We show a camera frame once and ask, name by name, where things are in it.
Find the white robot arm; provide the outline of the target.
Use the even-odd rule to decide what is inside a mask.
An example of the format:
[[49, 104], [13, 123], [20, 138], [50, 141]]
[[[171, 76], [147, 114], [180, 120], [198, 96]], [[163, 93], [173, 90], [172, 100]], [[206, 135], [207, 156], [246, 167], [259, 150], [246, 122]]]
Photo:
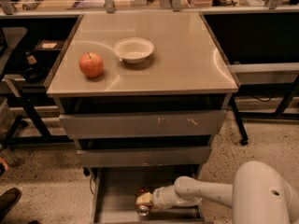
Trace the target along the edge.
[[153, 192], [145, 190], [136, 198], [136, 212], [152, 209], [196, 206], [202, 199], [232, 209], [233, 224], [293, 224], [299, 219], [299, 194], [271, 166], [248, 161], [235, 173], [231, 184], [210, 183], [188, 176]]

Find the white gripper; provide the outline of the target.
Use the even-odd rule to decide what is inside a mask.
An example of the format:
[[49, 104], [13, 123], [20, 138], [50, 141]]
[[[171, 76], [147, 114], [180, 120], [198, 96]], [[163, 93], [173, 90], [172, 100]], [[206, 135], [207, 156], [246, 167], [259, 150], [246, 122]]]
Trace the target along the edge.
[[165, 187], [161, 187], [153, 191], [152, 194], [150, 192], [145, 192], [138, 195], [136, 198], [136, 205], [152, 206], [154, 209], [159, 210], [169, 209], [170, 206], [164, 200], [164, 190]]

